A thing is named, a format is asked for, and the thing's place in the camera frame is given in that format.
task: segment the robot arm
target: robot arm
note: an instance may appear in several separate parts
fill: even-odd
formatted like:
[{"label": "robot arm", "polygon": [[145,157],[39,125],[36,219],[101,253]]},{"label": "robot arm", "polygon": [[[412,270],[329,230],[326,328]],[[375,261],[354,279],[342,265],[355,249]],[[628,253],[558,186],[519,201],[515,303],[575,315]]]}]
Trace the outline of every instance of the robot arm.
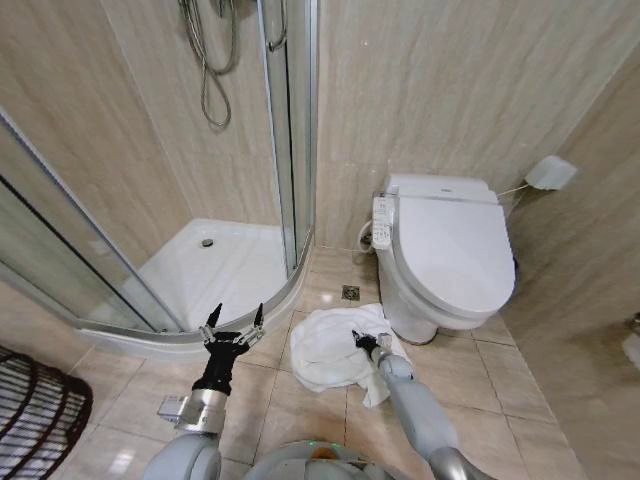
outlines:
[{"label": "robot arm", "polygon": [[188,397],[165,397],[158,415],[191,432],[167,444],[147,465],[144,480],[215,480],[222,459],[218,442],[224,427],[225,404],[231,395],[231,372],[237,357],[247,352],[262,336],[262,304],[253,327],[246,332],[220,332],[215,326],[222,304],[200,327],[210,353],[207,366],[195,381]]},{"label": "robot arm", "polygon": [[436,480],[494,480],[460,452],[455,427],[433,393],[415,379],[406,359],[391,353],[391,336],[353,336],[378,368],[409,443],[429,463]]}]

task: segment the toilet seat lid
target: toilet seat lid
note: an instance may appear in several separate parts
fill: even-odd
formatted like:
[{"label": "toilet seat lid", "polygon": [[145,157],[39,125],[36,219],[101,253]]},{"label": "toilet seat lid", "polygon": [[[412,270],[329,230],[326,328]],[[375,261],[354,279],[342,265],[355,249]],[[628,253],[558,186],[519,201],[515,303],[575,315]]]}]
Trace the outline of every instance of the toilet seat lid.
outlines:
[{"label": "toilet seat lid", "polygon": [[475,318],[513,291],[513,254],[499,204],[398,198],[394,253],[407,282],[434,305]]}]

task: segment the toilet water supply hose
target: toilet water supply hose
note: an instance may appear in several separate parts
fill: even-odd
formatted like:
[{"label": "toilet water supply hose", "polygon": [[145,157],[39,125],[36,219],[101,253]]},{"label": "toilet water supply hose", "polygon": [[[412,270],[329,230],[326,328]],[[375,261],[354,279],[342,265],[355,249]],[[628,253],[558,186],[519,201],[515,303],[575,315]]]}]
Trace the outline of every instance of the toilet water supply hose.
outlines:
[{"label": "toilet water supply hose", "polygon": [[358,246],[358,250],[362,253],[373,253],[373,242],[369,243],[369,247],[368,248],[362,248],[362,237],[364,236],[364,233],[367,231],[367,228],[371,227],[371,220],[369,220],[367,223],[365,223],[362,228],[360,229],[360,231],[358,232],[358,238],[356,240],[356,245]]}]

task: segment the wall outlet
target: wall outlet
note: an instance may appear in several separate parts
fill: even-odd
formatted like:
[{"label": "wall outlet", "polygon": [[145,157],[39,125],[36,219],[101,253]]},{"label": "wall outlet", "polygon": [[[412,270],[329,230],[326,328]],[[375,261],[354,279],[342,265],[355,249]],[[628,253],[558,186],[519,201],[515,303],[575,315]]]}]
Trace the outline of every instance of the wall outlet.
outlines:
[{"label": "wall outlet", "polygon": [[555,155],[543,158],[527,173],[524,180],[538,190],[560,190],[576,174],[578,169]]}]

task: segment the bidet control panel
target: bidet control panel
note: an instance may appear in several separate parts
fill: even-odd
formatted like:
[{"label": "bidet control panel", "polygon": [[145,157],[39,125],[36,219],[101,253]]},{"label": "bidet control panel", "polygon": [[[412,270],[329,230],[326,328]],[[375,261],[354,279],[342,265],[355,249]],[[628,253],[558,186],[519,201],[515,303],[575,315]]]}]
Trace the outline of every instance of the bidet control panel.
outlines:
[{"label": "bidet control panel", "polygon": [[391,225],[393,223],[393,198],[373,197],[373,221],[371,222],[371,244],[376,250],[391,247]]}]

